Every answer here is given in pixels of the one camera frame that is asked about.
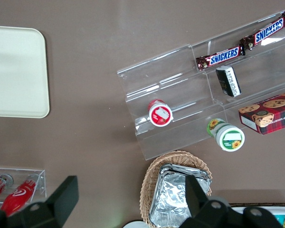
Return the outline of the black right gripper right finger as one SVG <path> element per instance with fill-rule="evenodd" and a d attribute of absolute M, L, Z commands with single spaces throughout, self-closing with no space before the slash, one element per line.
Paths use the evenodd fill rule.
<path fill-rule="evenodd" d="M 234 211 L 222 198 L 209 198 L 194 176 L 185 179 L 186 202 L 191 213 L 181 228 L 281 228 L 268 210 L 246 207 L 243 213 Z"/>

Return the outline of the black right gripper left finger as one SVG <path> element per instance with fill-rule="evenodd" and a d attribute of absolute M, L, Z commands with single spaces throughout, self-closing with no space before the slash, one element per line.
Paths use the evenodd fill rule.
<path fill-rule="evenodd" d="M 35 202 L 7 217 L 0 210 L 0 228 L 61 228 L 79 200 L 77 176 L 68 176 L 44 202 Z"/>

